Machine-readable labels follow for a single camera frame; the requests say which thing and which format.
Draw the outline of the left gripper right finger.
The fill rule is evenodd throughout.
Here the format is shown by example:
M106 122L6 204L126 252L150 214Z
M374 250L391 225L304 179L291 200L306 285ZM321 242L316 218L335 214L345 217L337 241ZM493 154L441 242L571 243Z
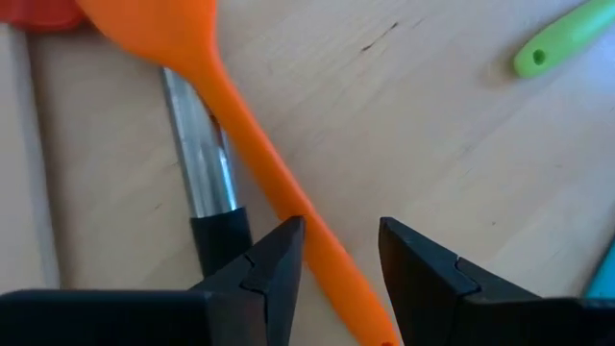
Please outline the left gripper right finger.
M611 345L614 303L542 298L393 217L379 228L381 271L406 345Z

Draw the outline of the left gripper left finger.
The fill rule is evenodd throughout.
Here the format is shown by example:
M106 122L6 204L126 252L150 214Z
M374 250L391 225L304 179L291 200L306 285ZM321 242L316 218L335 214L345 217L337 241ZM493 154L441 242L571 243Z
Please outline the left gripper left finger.
M23 289L1 297L4 345L286 345L305 221L258 242L244 214L194 218L205 278L185 290Z

